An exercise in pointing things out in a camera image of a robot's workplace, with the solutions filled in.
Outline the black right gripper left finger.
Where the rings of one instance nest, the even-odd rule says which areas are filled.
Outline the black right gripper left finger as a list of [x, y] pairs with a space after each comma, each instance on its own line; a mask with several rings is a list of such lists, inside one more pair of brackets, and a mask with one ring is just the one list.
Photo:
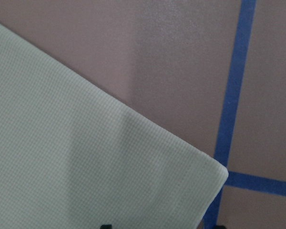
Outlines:
[[112, 224], [103, 224], [100, 226], [100, 229], [112, 229]]

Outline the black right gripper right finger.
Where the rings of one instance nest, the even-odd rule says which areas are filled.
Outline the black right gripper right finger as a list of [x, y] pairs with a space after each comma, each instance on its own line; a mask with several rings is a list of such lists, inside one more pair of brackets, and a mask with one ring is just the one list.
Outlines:
[[225, 229], [224, 225], [215, 225], [214, 229]]

